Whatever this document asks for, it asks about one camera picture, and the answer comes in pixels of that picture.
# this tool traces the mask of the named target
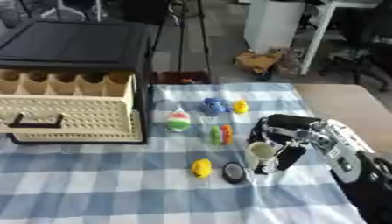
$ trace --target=robotic arm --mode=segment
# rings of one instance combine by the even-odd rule
[[[270,115],[252,129],[250,143],[281,146],[276,169],[260,164],[255,173],[284,171],[304,153],[305,145],[318,150],[346,196],[368,223],[392,223],[392,164],[379,157],[345,124],[329,119]]]

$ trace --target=mug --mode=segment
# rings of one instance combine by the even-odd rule
[[[265,142],[253,142],[245,152],[249,168],[255,170],[259,165],[269,165],[275,159],[276,149]]]

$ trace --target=cup slot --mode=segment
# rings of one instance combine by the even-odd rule
[[[119,72],[110,72],[108,77],[117,84],[125,84],[128,82],[130,76],[132,75],[131,71],[119,71]]]
[[[74,95],[102,96],[104,81],[91,83],[82,78],[81,75],[76,77],[76,88]]]
[[[103,80],[104,86],[102,91],[102,96],[109,97],[123,97],[125,94],[126,83],[119,84],[113,82],[108,76]]]
[[[83,78],[85,82],[100,83],[103,81],[105,75],[106,75],[105,73],[89,73],[89,74],[81,74],[80,76]]]
[[[45,95],[74,95],[75,82],[63,82],[57,79],[56,74],[49,74]]]
[[[29,74],[21,73],[19,75],[19,85],[17,87],[16,95],[44,95],[46,91],[47,82],[37,82],[31,80]]]
[[[13,69],[0,69],[0,80],[17,81],[21,71]]]
[[[47,80],[47,73],[43,71],[32,71],[27,74],[31,81],[45,82]]]
[[[77,74],[75,73],[53,73],[52,77],[63,83],[75,82]]]
[[[17,80],[0,80],[0,94],[13,95],[17,92],[19,82]]]

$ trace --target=checkered tablecloth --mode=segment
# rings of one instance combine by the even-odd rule
[[[198,107],[206,97],[245,99],[250,111],[205,118]],[[311,114],[292,85],[155,86],[154,102],[144,146],[20,146],[2,136],[0,223],[363,223],[314,149],[285,172],[249,172],[239,185],[222,179],[225,163],[246,165],[246,138],[259,117]],[[177,106],[192,116],[183,133],[165,128]],[[223,123],[233,125],[234,143],[210,145],[211,126]],[[190,173],[199,158],[213,163],[206,179]]]

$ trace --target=black lid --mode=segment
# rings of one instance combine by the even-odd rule
[[[227,163],[222,168],[222,177],[230,184],[239,184],[246,178],[245,169],[239,163]]]
[[[0,67],[136,69],[149,26],[31,20],[0,38]]]

